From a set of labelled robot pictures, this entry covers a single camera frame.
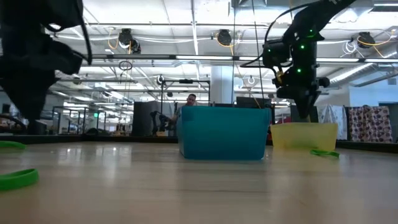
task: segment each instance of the green rubber band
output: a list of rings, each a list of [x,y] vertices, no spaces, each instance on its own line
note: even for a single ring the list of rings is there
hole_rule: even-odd
[[[336,158],[340,157],[340,154],[338,152],[333,152],[333,151],[323,151],[323,150],[311,150],[311,154],[316,155],[316,156],[333,156]]]
[[[26,145],[22,144],[20,142],[14,142],[14,141],[0,141],[0,147],[16,147],[19,149],[25,149]]]
[[[36,183],[39,173],[36,169],[27,169],[0,175],[0,190],[14,190]]]

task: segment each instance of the translucent yellow container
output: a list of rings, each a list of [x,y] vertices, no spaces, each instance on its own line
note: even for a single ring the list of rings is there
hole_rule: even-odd
[[[334,151],[338,125],[285,123],[271,126],[274,150],[318,149]]]

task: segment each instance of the man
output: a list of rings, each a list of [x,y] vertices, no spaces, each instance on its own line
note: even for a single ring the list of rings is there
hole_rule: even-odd
[[[193,106],[195,104],[197,100],[197,96],[195,94],[189,94],[188,98],[187,98],[187,103],[184,106]],[[178,118],[181,116],[181,108],[182,106],[176,110],[173,118],[171,119],[171,121],[173,123],[176,123]]]

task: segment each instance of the patterned curtain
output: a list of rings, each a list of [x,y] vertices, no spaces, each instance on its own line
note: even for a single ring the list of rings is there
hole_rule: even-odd
[[[319,123],[338,125],[338,140],[347,140],[347,115],[344,106],[317,106]]]
[[[363,106],[349,109],[352,141],[392,143],[389,110],[386,106]]]

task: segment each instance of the teal storage bin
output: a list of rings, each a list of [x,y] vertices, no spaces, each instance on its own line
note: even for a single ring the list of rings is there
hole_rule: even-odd
[[[261,160],[270,109],[184,106],[177,122],[186,159]]]

